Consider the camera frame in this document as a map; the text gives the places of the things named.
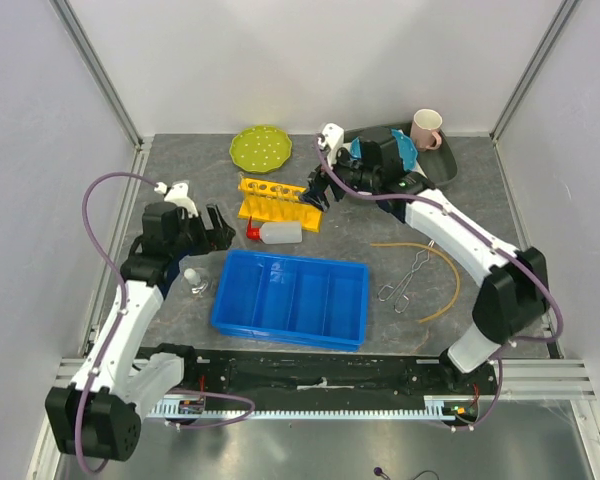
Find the metal crucible tongs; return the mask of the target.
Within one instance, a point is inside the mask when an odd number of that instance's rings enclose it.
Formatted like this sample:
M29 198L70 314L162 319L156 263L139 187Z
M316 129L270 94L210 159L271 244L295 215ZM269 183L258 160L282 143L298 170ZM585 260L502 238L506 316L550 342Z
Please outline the metal crucible tongs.
M404 275L404 277L396 284L385 284L383 285L378 293L377 299L380 302L387 302L394 299L393 309L396 313L402 314L406 311L410 304L410 298L407 295L407 288L413 280L416 272L431 258L431 249L435 245L433 240L430 240L426 247L420 247L416 252L411 267Z

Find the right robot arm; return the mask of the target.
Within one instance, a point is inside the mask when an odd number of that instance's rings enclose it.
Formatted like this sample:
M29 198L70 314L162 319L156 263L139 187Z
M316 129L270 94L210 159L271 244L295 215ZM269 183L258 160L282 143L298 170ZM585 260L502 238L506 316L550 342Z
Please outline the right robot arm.
M426 235L450 254L479 287L468 330L443 353L438 381L447 392L463 392L474 370L554 302L545 256L500 240L456 208L425 175L405 166L398 140L388 127L359 136L346 147L344 129L327 123L314 138L318 167L310 174L302 202L325 212L331 199L350 196L373 202L401 223Z

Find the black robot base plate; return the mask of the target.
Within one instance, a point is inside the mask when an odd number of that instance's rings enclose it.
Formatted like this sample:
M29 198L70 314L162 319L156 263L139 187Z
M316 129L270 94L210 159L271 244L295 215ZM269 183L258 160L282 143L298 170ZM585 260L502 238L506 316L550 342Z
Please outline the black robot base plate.
M484 363L469 374L455 373L436 357L338 353L197 350L163 343L139 349L135 366L157 353L185 356L181 388L212 393L213 402L240 408L238 397L255 406L416 407L425 396L468 399L496 391L496 368Z

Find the round glass flask white stopper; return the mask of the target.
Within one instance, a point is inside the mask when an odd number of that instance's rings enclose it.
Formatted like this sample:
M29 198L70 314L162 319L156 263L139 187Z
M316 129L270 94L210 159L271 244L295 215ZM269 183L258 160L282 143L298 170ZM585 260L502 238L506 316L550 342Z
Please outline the round glass flask white stopper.
M211 286L211 279L208 271L203 268L186 268L183 277L188 284L191 294L194 296L202 295Z

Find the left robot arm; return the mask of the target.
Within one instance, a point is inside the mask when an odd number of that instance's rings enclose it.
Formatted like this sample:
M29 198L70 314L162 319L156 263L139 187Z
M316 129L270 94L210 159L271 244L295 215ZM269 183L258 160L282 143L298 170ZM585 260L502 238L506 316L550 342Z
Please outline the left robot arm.
M153 317L180 274L185 257L230 248L234 229L218 207L206 207L211 223L173 202L151 203L142 232L120 267L120 285L109 316L82 366L64 388L52 388L45 410L60 452L80 459L126 461L134 452L143 420L173 388L188 393L199 369L188 360L194 349L160 346L135 372L132 365Z

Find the white wash bottle red cap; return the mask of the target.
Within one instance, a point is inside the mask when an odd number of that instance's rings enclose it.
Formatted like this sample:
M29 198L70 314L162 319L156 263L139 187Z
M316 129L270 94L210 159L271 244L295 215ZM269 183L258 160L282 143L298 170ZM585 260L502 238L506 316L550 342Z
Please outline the white wash bottle red cap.
M298 221L265 222L254 226L248 219L246 237L268 245L298 244L302 242L302 225Z

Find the tan rubber tube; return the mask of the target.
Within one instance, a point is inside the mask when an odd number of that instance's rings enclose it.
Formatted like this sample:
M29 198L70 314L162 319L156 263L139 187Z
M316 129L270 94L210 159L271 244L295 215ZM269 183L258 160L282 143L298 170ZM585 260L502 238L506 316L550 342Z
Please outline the tan rubber tube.
M398 241L372 242L370 247L384 252L383 266L397 266L395 275L382 273L381 282L373 299L373 323L387 326L392 322L406 321L414 325L428 325L444 317L458 301L461 292L459 268L450 256L442 252L436 243L431 249L431 258L413 277L407 288L410 298L409 307L402 314L393 309L394 299L380 302L377 299L379 289L385 284L396 285L407 273L420 247L429 242Z

